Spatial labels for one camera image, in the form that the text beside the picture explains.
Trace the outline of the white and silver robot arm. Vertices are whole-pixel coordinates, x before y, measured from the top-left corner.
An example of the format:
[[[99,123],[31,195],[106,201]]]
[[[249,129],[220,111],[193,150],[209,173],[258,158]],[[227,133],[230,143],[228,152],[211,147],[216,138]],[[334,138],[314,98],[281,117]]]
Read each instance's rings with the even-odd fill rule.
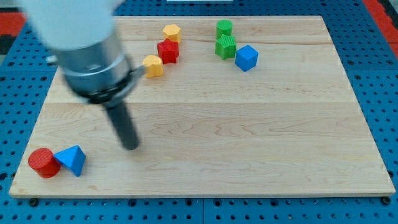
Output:
[[[113,17],[123,0],[19,0],[70,89],[89,103],[114,107],[143,75],[122,47]]]

